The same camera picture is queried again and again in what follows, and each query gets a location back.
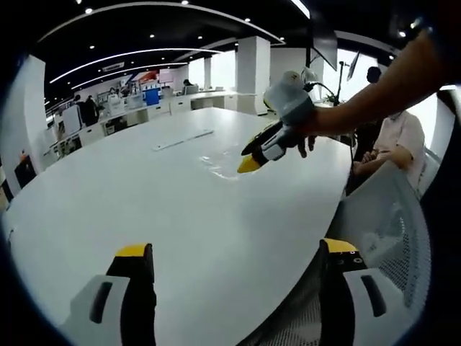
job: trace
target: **ceiling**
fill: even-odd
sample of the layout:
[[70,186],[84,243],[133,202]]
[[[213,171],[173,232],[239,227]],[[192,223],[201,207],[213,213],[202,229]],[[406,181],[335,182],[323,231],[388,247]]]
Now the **ceiling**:
[[[309,21],[290,0],[266,0],[263,6],[259,2],[249,6],[249,0],[189,0],[188,5],[181,5],[180,0],[172,1],[176,6],[166,6],[165,3],[159,6],[162,4],[159,1],[147,2],[156,3],[157,6],[149,6],[147,3],[136,6],[139,3],[129,0],[81,0],[81,4],[77,4],[76,0],[45,0],[40,2],[42,6],[29,5],[27,2],[35,13],[28,26],[34,28],[28,37],[29,52],[47,63],[45,96],[51,101],[47,108],[60,102],[61,98],[70,97],[73,94],[72,87],[107,74],[99,72],[105,66],[125,63],[120,69],[123,70],[173,61],[192,61],[210,56],[211,53],[196,52],[192,59],[183,60],[178,58],[187,51],[122,56],[87,66],[50,84],[51,80],[75,67],[108,56],[156,48],[202,48],[220,40],[253,35],[262,36],[272,44],[280,44],[282,41],[279,38],[283,37],[287,47],[305,47],[309,42]],[[394,0],[303,2],[311,11],[319,11],[335,30],[371,37],[397,48],[406,43],[398,37],[397,30],[407,28],[415,16],[414,12],[402,6],[397,7]],[[102,11],[105,7],[121,4],[130,6]],[[250,18],[250,24],[257,27],[194,9],[193,6],[219,11],[238,19]],[[85,14],[87,8],[92,8],[93,12]],[[69,22],[40,40],[47,32],[78,16],[81,19]],[[234,43],[228,43],[213,49],[226,51],[236,47]]]

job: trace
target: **window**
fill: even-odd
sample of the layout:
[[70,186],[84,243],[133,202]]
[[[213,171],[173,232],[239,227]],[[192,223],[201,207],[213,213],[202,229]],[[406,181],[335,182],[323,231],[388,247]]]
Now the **window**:
[[236,52],[231,50],[211,57],[211,86],[230,89],[236,86]]
[[349,66],[354,60],[356,54],[357,52],[351,52],[350,50],[338,49],[337,71],[334,71],[332,67],[327,64],[327,62],[325,62],[323,67],[323,83],[336,94],[338,92],[339,72],[341,70],[339,61],[344,61],[346,65],[348,65],[344,65],[343,79],[341,82],[341,93],[339,94],[339,100],[342,102],[347,101],[369,84],[367,81],[368,69],[371,66],[377,66],[376,58],[360,54],[359,60],[357,61],[357,66],[355,68],[354,76],[350,81],[347,81]]
[[197,59],[189,64],[189,81],[197,84],[199,88],[205,86],[205,59]]

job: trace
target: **office desk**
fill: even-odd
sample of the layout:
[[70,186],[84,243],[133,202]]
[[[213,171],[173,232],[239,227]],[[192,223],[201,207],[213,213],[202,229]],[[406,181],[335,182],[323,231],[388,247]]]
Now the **office desk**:
[[[238,175],[267,120],[207,108],[83,147],[39,175],[5,215],[12,255],[54,325],[115,252],[153,245],[158,345],[235,345],[292,290],[330,226],[348,148],[318,138]],[[213,130],[210,135],[159,148]]]

